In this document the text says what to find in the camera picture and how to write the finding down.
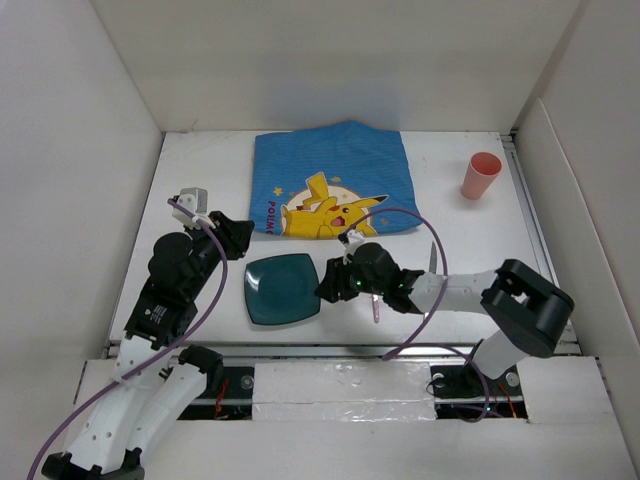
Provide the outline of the fork with pink handle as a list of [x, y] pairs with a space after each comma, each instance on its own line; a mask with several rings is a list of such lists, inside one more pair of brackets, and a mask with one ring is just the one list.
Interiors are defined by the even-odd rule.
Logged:
[[378, 295], [371, 295], [371, 306], [372, 306], [372, 315], [373, 321], [375, 324], [380, 323], [380, 297]]

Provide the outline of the dark teal square plate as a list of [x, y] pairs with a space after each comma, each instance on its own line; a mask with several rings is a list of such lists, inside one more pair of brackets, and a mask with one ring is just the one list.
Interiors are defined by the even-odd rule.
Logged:
[[281, 327], [302, 322], [320, 312], [315, 295], [319, 280], [309, 254], [294, 253], [248, 263], [244, 299], [253, 325]]

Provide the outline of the blue Pikachu cloth placemat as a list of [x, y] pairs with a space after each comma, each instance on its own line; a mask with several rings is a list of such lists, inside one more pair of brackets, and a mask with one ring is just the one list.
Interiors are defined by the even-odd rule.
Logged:
[[419, 225], [399, 132], [356, 121], [258, 135], [249, 218], [261, 233], [334, 238], [349, 226], [366, 235]]

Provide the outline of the knife with pink handle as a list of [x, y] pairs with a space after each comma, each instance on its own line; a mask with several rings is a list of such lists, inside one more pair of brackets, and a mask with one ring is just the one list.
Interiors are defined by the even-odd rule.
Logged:
[[437, 249], [436, 243], [432, 242], [431, 248], [430, 248], [428, 271], [431, 274], [435, 274], [437, 271], [437, 265], [438, 265], [438, 249]]

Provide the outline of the pink plastic cup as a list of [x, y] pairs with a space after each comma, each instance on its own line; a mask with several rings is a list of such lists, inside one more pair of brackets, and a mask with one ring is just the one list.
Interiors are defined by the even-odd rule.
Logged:
[[460, 188], [468, 200], [479, 200], [502, 171], [500, 158], [489, 152], [475, 153], [468, 164]]

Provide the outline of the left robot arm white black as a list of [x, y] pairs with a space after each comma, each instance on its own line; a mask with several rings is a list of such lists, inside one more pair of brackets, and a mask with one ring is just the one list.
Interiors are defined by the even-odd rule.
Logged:
[[204, 317], [195, 300], [215, 269], [246, 254], [254, 224], [219, 211], [190, 214], [185, 230], [153, 247], [149, 277], [125, 325], [112, 381], [85, 402], [80, 434], [36, 465], [48, 479], [141, 479], [160, 439], [198, 396], [222, 391], [221, 354], [191, 345], [173, 351]]

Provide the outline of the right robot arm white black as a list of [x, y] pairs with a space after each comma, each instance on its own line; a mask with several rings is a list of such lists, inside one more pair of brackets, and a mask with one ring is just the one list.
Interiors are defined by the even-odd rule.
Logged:
[[438, 275], [400, 268], [377, 243], [347, 249], [327, 261], [315, 295], [330, 303], [374, 294], [402, 314], [453, 311], [488, 315], [498, 327], [482, 340], [462, 369], [473, 393], [494, 387], [509, 368], [528, 357], [551, 357], [575, 308], [569, 294], [525, 263], [507, 259], [476, 274]]

